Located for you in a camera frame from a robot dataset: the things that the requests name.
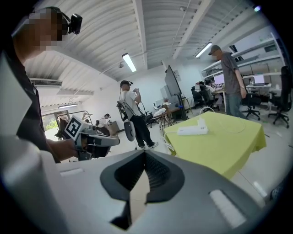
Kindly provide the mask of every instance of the black t-shirt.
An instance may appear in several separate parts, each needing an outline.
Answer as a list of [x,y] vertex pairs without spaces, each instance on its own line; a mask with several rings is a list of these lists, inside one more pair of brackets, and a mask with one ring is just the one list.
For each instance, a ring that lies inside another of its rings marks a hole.
[[40,150],[49,151],[43,127],[38,91],[31,83],[24,66],[16,56],[12,38],[7,40],[4,53],[6,53],[8,64],[10,65],[16,79],[25,93],[32,100],[32,104],[23,118],[16,134],[19,138],[34,143]]

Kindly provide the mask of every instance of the white sneaker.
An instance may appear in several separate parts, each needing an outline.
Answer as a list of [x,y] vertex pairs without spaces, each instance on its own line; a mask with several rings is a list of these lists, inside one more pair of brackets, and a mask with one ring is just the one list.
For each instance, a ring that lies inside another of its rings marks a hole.
[[159,145],[159,142],[154,142],[154,144],[152,146],[148,146],[148,149],[152,149],[155,148]]

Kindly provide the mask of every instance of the white power strip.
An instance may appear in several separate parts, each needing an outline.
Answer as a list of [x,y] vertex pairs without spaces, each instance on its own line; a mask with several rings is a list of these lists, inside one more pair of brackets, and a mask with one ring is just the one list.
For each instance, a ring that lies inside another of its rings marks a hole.
[[198,125],[196,126],[188,126],[188,127],[180,127],[178,128],[177,135],[179,136],[187,136],[187,135],[204,135],[208,133],[208,129],[206,126],[206,122],[204,119],[200,118],[197,121]]

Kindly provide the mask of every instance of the laptop screen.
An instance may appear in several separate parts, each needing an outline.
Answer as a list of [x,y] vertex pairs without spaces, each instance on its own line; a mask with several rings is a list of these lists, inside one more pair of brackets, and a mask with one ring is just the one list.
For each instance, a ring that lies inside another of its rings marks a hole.
[[225,83],[225,81],[224,81],[224,74],[214,76],[214,80],[215,80],[215,84],[216,85],[224,84]]
[[263,84],[265,82],[265,78],[263,75],[255,75],[255,84]]

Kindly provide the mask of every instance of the fluorescent light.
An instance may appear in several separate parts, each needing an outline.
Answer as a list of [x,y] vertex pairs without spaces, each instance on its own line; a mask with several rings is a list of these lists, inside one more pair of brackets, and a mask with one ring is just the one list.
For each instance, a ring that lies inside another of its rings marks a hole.
[[198,58],[199,56],[201,56],[210,46],[212,45],[211,42],[209,42],[197,55],[196,58]]
[[260,5],[256,6],[255,7],[255,12],[259,11],[260,9],[261,9],[261,6]]
[[77,106],[78,104],[69,104],[69,105],[66,105],[66,106],[60,106],[58,107],[58,109],[63,109],[63,108],[68,108],[68,107],[74,107],[74,106]]
[[124,61],[127,63],[127,65],[130,67],[131,71],[132,71],[132,72],[135,72],[135,71],[136,71],[136,68],[135,68],[135,66],[134,66],[134,64],[133,64],[133,62],[132,62],[132,60],[131,60],[129,54],[128,54],[128,53],[123,54],[123,55],[122,55],[122,58],[123,58]]

